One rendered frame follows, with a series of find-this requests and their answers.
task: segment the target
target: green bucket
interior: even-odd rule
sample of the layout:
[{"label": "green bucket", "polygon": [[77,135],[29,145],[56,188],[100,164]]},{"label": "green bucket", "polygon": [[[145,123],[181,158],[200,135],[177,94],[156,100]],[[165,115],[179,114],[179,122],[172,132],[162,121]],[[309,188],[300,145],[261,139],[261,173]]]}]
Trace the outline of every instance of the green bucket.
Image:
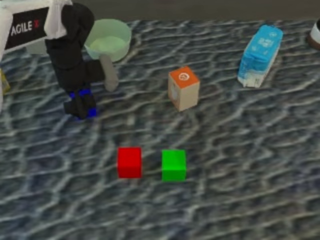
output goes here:
[{"label": "green bucket", "polygon": [[89,56],[97,60],[106,54],[112,62],[123,59],[130,48],[131,29],[116,19],[101,19],[94,22],[92,30],[84,43]]}]

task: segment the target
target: white and orange box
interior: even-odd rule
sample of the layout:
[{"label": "white and orange box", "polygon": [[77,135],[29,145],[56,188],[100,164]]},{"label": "white and orange box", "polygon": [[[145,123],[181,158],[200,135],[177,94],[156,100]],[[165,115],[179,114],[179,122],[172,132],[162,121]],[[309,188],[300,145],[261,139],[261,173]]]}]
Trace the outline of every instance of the white and orange box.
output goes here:
[{"label": "white and orange box", "polygon": [[168,96],[179,112],[198,104],[199,89],[200,81],[190,67],[169,72]]}]

